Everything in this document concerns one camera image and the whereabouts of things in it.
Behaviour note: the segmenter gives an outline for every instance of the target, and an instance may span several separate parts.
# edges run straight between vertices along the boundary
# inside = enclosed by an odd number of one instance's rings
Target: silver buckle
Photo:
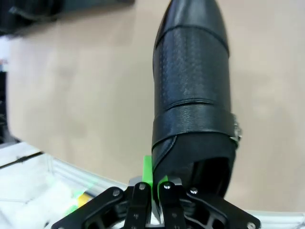
[[[239,146],[239,142],[242,139],[242,129],[239,126],[236,115],[232,114],[234,118],[234,137],[230,137],[233,141],[235,141],[237,148]]]

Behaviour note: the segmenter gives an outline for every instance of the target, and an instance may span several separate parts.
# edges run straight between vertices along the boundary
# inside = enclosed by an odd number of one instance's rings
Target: white surface
[[[26,143],[0,149],[0,165],[37,152]],[[42,155],[0,170],[0,229],[42,229],[47,221],[63,217],[74,201],[74,188],[48,169]]]
[[[6,37],[0,37],[0,59],[9,60],[10,42]],[[3,71],[8,70],[8,65],[3,65]]]
[[[51,156],[49,156],[49,159],[51,162],[51,170],[56,178],[59,178],[73,187],[89,189],[89,192],[94,195],[98,195],[112,186],[119,187],[122,190],[125,190],[127,187],[126,184],[102,178]]]

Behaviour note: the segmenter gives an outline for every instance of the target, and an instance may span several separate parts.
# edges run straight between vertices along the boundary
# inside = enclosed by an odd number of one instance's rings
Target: black leather shoe
[[[215,0],[172,0],[153,53],[155,184],[170,175],[225,195],[237,148],[228,58]]]

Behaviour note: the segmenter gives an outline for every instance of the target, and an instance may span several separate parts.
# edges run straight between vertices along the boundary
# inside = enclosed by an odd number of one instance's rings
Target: bolt
[[[113,191],[113,194],[112,194],[112,195],[113,195],[114,197],[117,197],[119,194],[120,194],[120,191],[119,191],[118,189],[116,189],[116,190]]]
[[[247,224],[247,228],[248,228],[248,229],[255,229],[255,228],[256,228],[256,226],[255,226],[255,224],[254,224],[254,223],[252,223],[252,222],[248,222],[248,224]]]
[[[198,189],[196,189],[195,187],[192,187],[191,189],[190,189],[190,192],[192,193],[192,194],[197,194],[198,193]]]
[[[146,187],[146,185],[145,185],[144,183],[141,183],[140,186],[139,186],[139,189],[140,189],[140,190],[144,190],[145,187]]]
[[[170,183],[164,184],[164,188],[165,188],[165,189],[170,189],[170,188],[171,188],[171,184],[170,184]]]

